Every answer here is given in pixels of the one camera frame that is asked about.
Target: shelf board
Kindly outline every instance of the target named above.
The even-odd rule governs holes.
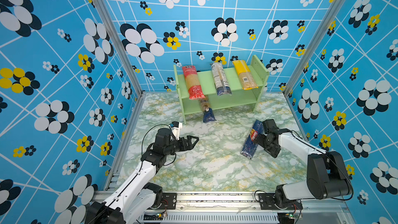
[[[207,97],[209,98],[209,102],[213,110],[253,104],[257,102],[257,98],[251,90],[236,90],[232,93],[232,95],[220,96],[214,93],[207,95]],[[199,100],[190,100],[185,98],[182,99],[182,103],[184,105],[185,115],[202,112]]]
[[[251,74],[253,75],[254,80],[256,81],[259,87],[263,86],[263,81],[260,76],[256,73],[256,70],[252,65],[248,65]],[[239,81],[238,74],[236,73],[235,67],[224,68],[226,78],[228,80],[231,91],[242,90],[242,85]],[[211,70],[198,72],[199,82],[202,86],[202,91],[204,95],[207,95],[210,98],[210,95],[216,94],[216,86],[214,85],[213,74]],[[189,98],[188,89],[185,83],[185,77],[183,74],[177,76],[179,82],[179,88],[181,90],[181,98],[186,99]]]

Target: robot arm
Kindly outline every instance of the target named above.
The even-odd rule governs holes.
[[[162,187],[149,181],[164,165],[167,155],[192,150],[199,141],[193,136],[180,138],[181,128],[182,123],[174,121],[170,129],[159,129],[155,142],[142,155],[135,171],[105,201],[94,202],[89,207],[85,223],[100,224],[107,219],[107,224],[132,224],[149,207],[159,207]]]
[[[277,157],[281,147],[289,150],[307,165],[307,179],[278,185],[275,204],[285,208],[298,199],[325,199],[349,195],[352,192],[343,158],[338,152],[326,152],[288,129],[279,129],[273,119],[263,122],[264,134],[253,141],[272,157]]]

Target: yellow spaghetti package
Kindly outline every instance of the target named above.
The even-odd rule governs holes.
[[[239,81],[242,85],[243,90],[258,88],[258,85],[244,60],[236,60],[232,63],[235,66],[236,73],[238,74]]]

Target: blue pasta package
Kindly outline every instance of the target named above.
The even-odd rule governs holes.
[[[253,124],[253,127],[250,129],[249,136],[246,138],[245,143],[243,144],[242,151],[240,152],[245,157],[252,159],[254,153],[257,150],[258,144],[253,143],[253,140],[259,135],[264,133],[263,123],[256,119]]]

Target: ventilation grille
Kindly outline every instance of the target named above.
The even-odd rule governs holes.
[[[279,223],[276,213],[167,213],[162,221],[151,220],[152,223]]]

